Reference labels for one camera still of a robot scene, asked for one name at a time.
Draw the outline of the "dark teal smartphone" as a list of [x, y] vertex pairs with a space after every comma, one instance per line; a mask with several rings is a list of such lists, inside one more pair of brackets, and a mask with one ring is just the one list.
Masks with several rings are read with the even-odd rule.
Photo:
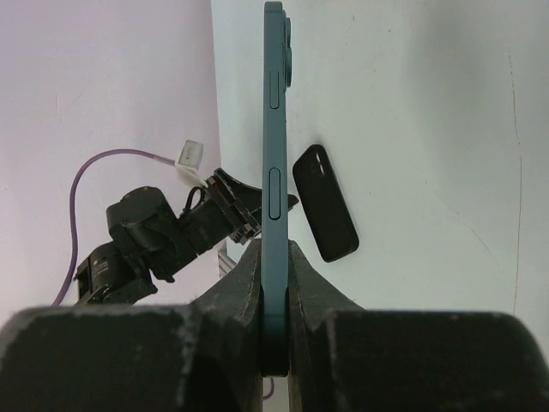
[[289, 370], [287, 89], [292, 80], [291, 22], [281, 2], [264, 4], [262, 117], [262, 331], [265, 377]]

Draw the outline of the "black phone case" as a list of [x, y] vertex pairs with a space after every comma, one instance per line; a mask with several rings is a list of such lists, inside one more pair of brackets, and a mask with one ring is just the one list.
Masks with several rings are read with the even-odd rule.
[[312, 144], [297, 159], [293, 179], [323, 261], [332, 263], [357, 251], [359, 236], [322, 145]]

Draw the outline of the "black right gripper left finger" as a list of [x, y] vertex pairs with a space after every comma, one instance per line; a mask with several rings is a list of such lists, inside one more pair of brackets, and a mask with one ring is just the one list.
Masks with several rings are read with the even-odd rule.
[[4, 411], [259, 411], [261, 244], [186, 305], [36, 307], [1, 331]]

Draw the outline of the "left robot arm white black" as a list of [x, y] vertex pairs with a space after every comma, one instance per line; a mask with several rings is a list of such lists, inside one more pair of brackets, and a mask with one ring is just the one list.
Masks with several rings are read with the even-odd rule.
[[218, 168], [190, 189], [180, 215], [164, 193], [143, 186], [106, 210], [111, 241], [76, 271], [78, 306], [133, 305], [224, 239], [245, 243], [262, 231], [262, 192]]

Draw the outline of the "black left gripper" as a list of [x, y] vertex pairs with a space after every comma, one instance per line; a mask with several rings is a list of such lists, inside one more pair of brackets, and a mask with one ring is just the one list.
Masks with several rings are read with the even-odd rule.
[[[199, 203], [194, 207], [187, 203], [178, 222], [198, 256], [226, 238], [243, 245], [261, 232], [261, 190], [217, 168], [206, 185], [193, 188], [190, 195], [196, 191], [201, 193]], [[287, 195], [287, 211], [298, 203], [297, 196]]]

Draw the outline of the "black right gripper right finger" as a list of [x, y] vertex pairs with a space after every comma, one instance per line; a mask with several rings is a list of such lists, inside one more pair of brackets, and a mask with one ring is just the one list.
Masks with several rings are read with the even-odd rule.
[[545, 411], [548, 366], [501, 312], [366, 310], [289, 245], [293, 411]]

